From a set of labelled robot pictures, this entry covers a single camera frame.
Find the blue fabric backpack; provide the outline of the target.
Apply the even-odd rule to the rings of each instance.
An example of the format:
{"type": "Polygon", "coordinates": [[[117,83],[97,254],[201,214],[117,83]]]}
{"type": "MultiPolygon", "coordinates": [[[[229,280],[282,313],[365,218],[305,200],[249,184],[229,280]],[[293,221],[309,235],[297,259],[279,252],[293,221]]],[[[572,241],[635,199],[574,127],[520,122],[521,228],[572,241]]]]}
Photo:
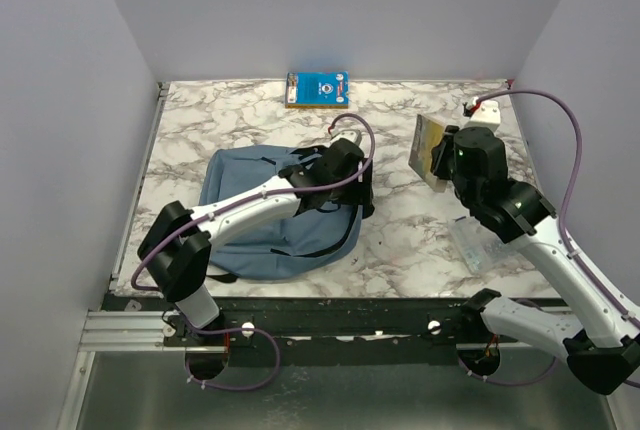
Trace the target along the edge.
{"type": "MultiPolygon", "coordinates": [[[[285,167],[309,168],[327,148],[256,145],[219,150],[209,161],[199,203],[225,200],[278,174],[285,167]]],[[[330,201],[317,210],[271,222],[213,252],[210,264],[222,271],[209,275],[231,284],[245,280],[287,280],[329,265],[356,246],[362,211],[330,201]]]]}

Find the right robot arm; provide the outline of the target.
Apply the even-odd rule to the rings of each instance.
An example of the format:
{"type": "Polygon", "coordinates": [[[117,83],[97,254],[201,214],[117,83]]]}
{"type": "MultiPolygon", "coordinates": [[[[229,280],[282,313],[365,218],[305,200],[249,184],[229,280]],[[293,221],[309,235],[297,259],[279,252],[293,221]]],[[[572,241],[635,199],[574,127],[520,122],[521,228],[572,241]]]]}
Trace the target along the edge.
{"type": "Polygon", "coordinates": [[[524,256],[570,308],[546,313],[486,289],[463,306],[469,340],[510,337],[565,363],[588,389],[610,395],[639,368],[639,307],[573,242],[553,205],[508,174],[505,145],[488,128],[449,126],[431,170],[484,228],[524,256]]]}

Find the teal cover paperback book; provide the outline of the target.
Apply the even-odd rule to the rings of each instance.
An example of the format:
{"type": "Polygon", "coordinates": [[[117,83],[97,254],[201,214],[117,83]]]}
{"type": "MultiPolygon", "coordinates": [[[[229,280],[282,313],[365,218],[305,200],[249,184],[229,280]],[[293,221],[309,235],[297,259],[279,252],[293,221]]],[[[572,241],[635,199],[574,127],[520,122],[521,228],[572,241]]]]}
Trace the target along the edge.
{"type": "Polygon", "coordinates": [[[419,114],[408,161],[409,167],[436,193],[443,193],[447,182],[431,173],[431,151],[442,140],[444,131],[445,125],[437,117],[419,114]]]}

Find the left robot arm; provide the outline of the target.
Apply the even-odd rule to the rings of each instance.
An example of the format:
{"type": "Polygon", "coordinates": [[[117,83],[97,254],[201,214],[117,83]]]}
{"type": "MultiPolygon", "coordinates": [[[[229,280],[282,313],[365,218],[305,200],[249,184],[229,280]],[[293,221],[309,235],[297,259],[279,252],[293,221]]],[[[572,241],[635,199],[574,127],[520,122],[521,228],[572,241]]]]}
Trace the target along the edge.
{"type": "Polygon", "coordinates": [[[372,163],[359,145],[256,145],[219,150],[199,204],[165,205],[137,254],[165,300],[184,315],[201,345],[222,330],[205,280],[288,280],[349,254],[374,212],[372,163]]]}

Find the blue box book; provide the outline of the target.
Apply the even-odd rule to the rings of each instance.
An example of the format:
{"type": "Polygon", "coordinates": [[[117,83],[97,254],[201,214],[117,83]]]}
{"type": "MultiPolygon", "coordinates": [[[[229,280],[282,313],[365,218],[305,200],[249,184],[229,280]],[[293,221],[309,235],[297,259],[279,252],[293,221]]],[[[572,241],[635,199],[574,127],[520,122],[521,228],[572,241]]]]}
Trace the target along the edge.
{"type": "Polygon", "coordinates": [[[349,74],[339,72],[289,72],[286,77],[286,108],[349,107],[349,74]]]}

